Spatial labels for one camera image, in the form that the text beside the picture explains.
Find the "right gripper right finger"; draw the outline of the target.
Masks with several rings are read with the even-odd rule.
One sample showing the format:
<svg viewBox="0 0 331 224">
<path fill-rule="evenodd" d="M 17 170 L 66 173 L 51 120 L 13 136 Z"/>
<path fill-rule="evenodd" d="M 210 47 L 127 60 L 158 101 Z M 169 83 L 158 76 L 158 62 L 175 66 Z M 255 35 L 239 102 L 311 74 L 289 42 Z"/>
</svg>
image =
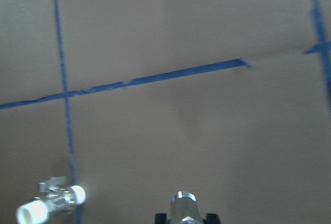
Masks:
<svg viewBox="0 0 331 224">
<path fill-rule="evenodd" d="M 205 223 L 206 224 L 220 224 L 220 218 L 219 218 L 218 214 L 207 213 Z"/>
</svg>

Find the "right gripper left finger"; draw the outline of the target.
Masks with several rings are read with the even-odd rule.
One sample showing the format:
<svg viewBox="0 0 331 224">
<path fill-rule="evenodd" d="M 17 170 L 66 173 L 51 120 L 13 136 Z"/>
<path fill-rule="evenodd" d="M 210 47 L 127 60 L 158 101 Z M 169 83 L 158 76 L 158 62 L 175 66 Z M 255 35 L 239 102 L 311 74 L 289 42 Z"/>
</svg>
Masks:
<svg viewBox="0 0 331 224">
<path fill-rule="evenodd" d="M 167 224 L 167 214 L 166 213 L 157 213 L 155 214 L 155 224 Z"/>
</svg>

